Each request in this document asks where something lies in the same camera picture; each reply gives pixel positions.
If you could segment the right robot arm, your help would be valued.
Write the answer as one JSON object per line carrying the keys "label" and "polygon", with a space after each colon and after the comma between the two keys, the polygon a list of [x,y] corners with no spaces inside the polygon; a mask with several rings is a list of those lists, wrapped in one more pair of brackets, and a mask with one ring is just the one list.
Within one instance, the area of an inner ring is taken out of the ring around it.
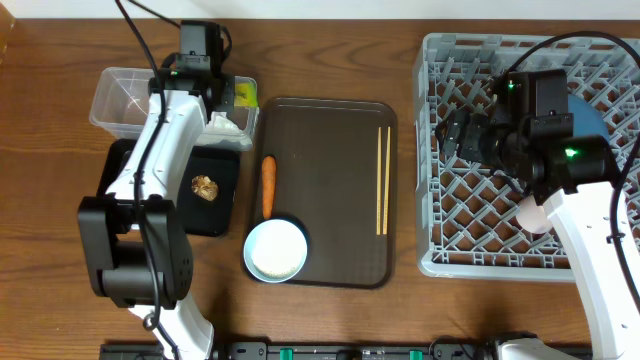
{"label": "right robot arm", "polygon": [[446,156],[525,183],[567,253],[596,359],[639,356],[639,251],[607,139],[577,136],[564,70],[511,72],[490,114],[456,110],[434,130]]}

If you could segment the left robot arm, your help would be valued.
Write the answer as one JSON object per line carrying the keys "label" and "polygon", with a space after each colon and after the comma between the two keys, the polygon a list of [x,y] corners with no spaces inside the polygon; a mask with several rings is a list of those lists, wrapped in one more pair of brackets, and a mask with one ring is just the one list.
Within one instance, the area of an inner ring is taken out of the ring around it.
{"label": "left robot arm", "polygon": [[180,50],[151,66],[149,110],[120,173],[82,199],[78,225],[94,293],[129,309],[166,359],[208,359],[214,327],[190,293],[193,252],[175,205],[191,152],[216,111],[233,102],[222,71],[229,31],[184,20]]}

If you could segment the brown food scrap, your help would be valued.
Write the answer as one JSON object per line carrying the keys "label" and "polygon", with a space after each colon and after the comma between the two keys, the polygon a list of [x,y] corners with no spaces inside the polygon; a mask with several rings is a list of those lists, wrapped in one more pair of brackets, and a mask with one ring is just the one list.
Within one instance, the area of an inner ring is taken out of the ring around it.
{"label": "brown food scrap", "polygon": [[195,176],[191,189],[195,195],[209,202],[213,202],[219,194],[218,184],[206,175]]}

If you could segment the light blue rice bowl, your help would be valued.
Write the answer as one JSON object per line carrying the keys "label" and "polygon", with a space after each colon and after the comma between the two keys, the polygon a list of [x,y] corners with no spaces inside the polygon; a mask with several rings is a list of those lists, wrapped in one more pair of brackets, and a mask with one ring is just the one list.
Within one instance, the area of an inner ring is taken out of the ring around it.
{"label": "light blue rice bowl", "polygon": [[255,226],[243,247],[248,272],[265,283],[282,283],[303,268],[308,254],[304,232],[293,222],[271,219]]}

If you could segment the yellow green snack wrapper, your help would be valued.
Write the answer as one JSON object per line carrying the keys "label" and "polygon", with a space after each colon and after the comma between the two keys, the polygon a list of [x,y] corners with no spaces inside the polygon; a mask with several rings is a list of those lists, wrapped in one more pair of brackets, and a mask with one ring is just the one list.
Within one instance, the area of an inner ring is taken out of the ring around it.
{"label": "yellow green snack wrapper", "polygon": [[251,107],[258,106],[256,86],[251,82],[235,84],[234,106]]}

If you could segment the white tissue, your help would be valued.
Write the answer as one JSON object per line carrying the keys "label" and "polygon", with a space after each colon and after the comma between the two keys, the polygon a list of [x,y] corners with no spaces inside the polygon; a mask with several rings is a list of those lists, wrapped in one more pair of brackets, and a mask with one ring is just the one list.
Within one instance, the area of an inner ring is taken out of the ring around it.
{"label": "white tissue", "polygon": [[227,117],[226,112],[212,112],[211,120],[205,126],[204,132],[206,134],[223,134],[224,136],[228,136],[241,134],[242,130],[235,122]]}

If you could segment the blue plate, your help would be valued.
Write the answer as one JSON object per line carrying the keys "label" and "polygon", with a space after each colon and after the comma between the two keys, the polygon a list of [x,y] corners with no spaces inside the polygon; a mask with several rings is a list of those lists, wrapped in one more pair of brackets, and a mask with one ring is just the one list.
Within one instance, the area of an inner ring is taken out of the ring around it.
{"label": "blue plate", "polygon": [[586,100],[570,94],[568,96],[568,109],[574,118],[574,137],[599,135],[605,140],[609,140],[609,132],[600,112]]}

